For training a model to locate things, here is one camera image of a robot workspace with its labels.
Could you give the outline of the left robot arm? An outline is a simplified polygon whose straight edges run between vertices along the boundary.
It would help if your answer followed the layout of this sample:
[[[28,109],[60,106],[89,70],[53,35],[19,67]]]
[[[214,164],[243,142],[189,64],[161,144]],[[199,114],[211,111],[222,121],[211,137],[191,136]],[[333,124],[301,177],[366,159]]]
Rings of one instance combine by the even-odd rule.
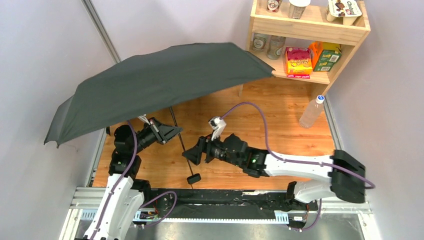
[[[123,124],[114,132],[115,149],[109,164],[107,185],[84,240],[123,240],[136,212],[151,189],[147,180],[137,179],[142,159],[141,151],[154,143],[164,145],[182,132],[179,126],[161,123],[156,118],[144,118],[142,130]]]

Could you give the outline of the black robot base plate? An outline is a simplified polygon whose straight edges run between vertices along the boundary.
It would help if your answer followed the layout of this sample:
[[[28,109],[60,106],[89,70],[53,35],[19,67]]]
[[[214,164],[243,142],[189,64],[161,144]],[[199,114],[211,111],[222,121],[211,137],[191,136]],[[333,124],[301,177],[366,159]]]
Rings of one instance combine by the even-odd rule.
[[[276,211],[299,213],[317,211],[314,200],[309,204],[286,201],[284,190],[229,190],[229,189],[178,189],[154,188],[146,197],[147,205],[164,216],[171,210],[169,219],[222,219],[271,220]]]

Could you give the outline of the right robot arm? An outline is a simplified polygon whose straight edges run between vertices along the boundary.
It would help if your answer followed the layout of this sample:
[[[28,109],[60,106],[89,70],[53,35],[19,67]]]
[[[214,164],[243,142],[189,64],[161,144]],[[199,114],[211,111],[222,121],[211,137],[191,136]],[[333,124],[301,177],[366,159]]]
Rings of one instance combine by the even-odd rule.
[[[292,181],[286,189],[286,201],[308,204],[313,200],[337,197],[342,201],[365,202],[365,166],[344,150],[331,155],[304,156],[269,152],[251,147],[235,134],[224,140],[211,135],[199,137],[182,156],[195,165],[214,159],[242,169],[250,177],[294,176],[307,181]]]

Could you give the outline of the black folding umbrella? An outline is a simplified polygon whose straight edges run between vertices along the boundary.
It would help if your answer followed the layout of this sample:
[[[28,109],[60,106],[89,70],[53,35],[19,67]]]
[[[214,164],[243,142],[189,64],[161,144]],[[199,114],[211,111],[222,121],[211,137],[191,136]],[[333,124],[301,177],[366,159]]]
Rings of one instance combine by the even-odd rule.
[[[82,81],[56,110],[45,143],[91,132],[208,94],[269,78],[273,68],[231,42],[134,55]]]

